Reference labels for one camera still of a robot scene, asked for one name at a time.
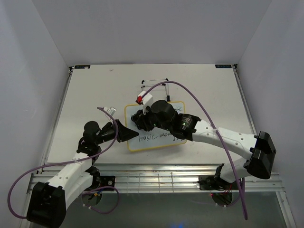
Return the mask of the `yellow framed whiteboard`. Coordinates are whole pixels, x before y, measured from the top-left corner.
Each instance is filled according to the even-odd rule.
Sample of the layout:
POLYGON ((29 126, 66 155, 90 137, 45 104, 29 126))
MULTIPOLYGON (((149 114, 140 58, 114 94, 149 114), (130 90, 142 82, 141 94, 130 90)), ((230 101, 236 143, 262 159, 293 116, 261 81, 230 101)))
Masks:
POLYGON ((154 128, 149 132, 139 130, 131 120, 131 116, 138 110, 141 110, 141 107, 138 104, 130 104, 124 108, 125 126, 139 133, 139 136, 127 141, 129 151, 138 152, 143 150, 159 149, 181 145, 187 142, 187 140, 177 139, 170 132, 159 128, 154 128))

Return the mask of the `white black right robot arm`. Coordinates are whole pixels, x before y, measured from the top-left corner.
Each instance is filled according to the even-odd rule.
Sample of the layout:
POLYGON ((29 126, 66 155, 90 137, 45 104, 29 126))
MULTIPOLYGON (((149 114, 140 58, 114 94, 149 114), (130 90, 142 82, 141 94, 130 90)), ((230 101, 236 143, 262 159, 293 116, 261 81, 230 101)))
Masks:
POLYGON ((159 128, 177 139, 211 144, 239 155, 240 159, 219 165, 214 176, 202 182, 208 189, 225 189, 247 176, 263 180, 271 177, 276 148, 269 133, 246 134, 216 129, 197 116, 178 113, 164 100, 154 102, 146 110, 138 110, 131 120, 139 130, 149 132, 159 128))

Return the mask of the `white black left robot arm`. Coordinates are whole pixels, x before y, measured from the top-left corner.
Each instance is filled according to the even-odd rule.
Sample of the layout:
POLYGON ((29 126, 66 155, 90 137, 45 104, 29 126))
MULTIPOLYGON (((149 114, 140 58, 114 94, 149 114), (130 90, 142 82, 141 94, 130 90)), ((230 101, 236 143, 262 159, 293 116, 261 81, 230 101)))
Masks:
POLYGON ((60 227, 71 203, 83 191, 95 190, 101 184, 100 172, 93 166, 102 151, 100 144, 111 140, 125 142, 138 135, 118 119, 103 128, 95 121, 87 122, 72 162, 48 181, 34 186, 26 219, 47 228, 60 227))

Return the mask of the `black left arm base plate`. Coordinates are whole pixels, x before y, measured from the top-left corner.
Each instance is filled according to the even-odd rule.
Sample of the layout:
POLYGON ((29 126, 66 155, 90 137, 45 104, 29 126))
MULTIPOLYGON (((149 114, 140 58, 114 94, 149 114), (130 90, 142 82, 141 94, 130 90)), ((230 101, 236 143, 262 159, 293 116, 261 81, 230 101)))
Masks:
POLYGON ((103 187, 101 191, 107 190, 107 191, 112 191, 114 190, 115 187, 115 176, 100 176, 97 178, 98 182, 98 188, 103 187))

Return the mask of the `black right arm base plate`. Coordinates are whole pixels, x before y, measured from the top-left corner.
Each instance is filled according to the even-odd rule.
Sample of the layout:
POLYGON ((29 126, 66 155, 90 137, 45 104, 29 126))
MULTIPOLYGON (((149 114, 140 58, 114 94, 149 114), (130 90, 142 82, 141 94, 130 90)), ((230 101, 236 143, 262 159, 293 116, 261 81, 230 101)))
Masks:
POLYGON ((230 183, 217 179, 215 176, 199 175, 198 181, 200 190, 226 190, 229 188, 230 183))

